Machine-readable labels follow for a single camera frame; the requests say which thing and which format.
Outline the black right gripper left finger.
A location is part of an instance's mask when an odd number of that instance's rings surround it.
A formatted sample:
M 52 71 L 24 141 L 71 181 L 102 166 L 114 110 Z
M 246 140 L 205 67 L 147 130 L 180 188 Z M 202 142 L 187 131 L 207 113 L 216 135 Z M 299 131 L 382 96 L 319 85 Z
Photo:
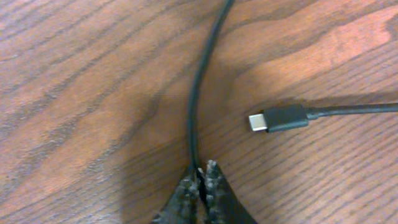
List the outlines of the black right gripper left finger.
M 151 220 L 152 224 L 196 224 L 198 181 L 185 169 L 168 201 Z

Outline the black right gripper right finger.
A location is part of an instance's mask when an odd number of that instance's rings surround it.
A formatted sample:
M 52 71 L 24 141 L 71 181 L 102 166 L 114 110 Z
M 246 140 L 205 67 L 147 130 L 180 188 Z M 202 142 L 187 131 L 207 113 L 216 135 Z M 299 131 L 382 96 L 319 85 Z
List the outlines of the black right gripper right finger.
M 201 199 L 205 204 L 205 223 L 257 224 L 235 195 L 216 161 L 207 162 L 202 177 Z

